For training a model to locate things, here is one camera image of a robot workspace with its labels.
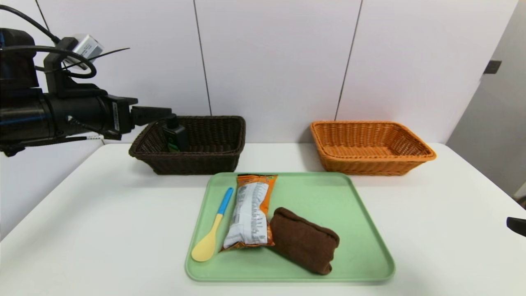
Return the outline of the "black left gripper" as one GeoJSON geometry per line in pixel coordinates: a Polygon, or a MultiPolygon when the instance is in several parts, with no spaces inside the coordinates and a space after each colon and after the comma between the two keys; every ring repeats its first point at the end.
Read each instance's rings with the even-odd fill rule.
{"type": "Polygon", "coordinates": [[[44,94],[44,139],[97,133],[120,140],[133,125],[144,126],[171,116],[171,108],[132,106],[137,99],[109,94],[44,94]]]}

